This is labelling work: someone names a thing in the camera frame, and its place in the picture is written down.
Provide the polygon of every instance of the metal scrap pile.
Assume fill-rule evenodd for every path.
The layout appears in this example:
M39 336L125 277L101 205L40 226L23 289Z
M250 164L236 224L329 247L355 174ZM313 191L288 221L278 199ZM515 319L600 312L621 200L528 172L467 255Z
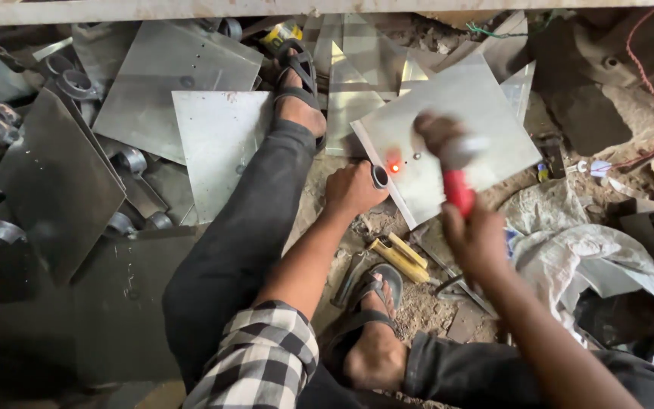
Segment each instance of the metal scrap pile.
M522 127L526 38L444 55L396 45L371 18L311 17L303 31L283 18L245 31L233 19L75 24L28 56L34 85L0 58L0 102L16 107L0 103L0 341L36 339L18 346L93 384L178 376L160 296L268 130L270 62L241 38L279 42L277 23L314 56L326 154L393 169L411 228L443 200L425 194L441 174L410 135L419 110L501 136L467 171L478 190L540 160ZM526 31L517 12L496 32Z

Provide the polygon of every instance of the shirt sleeve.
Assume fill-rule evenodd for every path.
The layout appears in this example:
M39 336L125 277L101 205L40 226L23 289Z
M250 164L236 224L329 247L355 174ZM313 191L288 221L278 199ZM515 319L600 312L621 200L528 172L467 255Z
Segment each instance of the shirt sleeve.
M319 358L312 325L281 301L239 311L183 409L294 407Z

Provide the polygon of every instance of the green wire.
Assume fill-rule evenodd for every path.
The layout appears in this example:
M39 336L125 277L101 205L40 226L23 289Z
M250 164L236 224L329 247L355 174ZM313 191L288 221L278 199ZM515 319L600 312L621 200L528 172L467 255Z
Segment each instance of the green wire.
M539 28L539 30L536 30L536 31L532 32L532 34L540 33L540 32L542 32L542 31L544 31L545 29L547 29L547 27L549 27L549 24L551 23L551 21L554 19L555 15L556 15L556 14L554 13L554 10L552 10L552 11L551 11L551 14L550 14L549 17L547 18L547 21L545 21L545 22L542 24L542 26ZM473 31L474 33L482 33L482 34L486 34L487 36L489 36L489 37L494 37L495 39L508 39L508 38L510 38L510 37L523 37L523 36L528 36L528 35L529 35L529 33L518 33L518 34L510 34L510 33L506 33L506 34L495 34L495 33L492 33L492 32L490 32L490 31L486 31L486 30L484 30L483 28L476 27L476 24L475 24L474 22L472 22L472 21L466 23L466 26L468 27L468 30Z

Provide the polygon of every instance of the yellow tool handle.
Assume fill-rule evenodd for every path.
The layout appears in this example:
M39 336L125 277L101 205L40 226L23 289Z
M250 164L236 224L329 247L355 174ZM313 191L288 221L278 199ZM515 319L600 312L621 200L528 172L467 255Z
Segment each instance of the yellow tool handle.
M399 250L384 245L380 239L375 239L368 247L368 250L377 251L380 256L385 258L385 260L394 265L396 269L416 284L425 283L430 279L425 269L407 258Z
M387 235L387 239L390 242L397 246L397 249L400 250L405 256L407 256L413 263L420 265L423 270L428 268L428 260L418 256L418 253L415 250L411 249L411 246L406 245L400 237L396 236L395 233L390 233Z

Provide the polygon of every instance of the foot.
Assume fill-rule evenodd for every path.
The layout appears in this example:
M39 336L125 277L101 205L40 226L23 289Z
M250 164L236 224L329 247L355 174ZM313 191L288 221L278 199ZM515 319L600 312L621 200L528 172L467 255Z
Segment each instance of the foot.
M289 50L289 55L296 54L296 50ZM279 87L302 88L302 79L290 69L284 74ZM327 120L322 112L312 108L297 97L283 97L277 101L277 116L288 121L300 124L310 130L312 135L321 137L327 130Z
M382 281L381 274L374 274ZM387 306L376 292L372 291L360 302L362 310L373 309L395 319L392 289L387 281L382 282ZM357 389L382 389L399 391L405 378L408 362L408 348L395 337L392 328L382 322L369 322L355 346L344 359L344 374Z

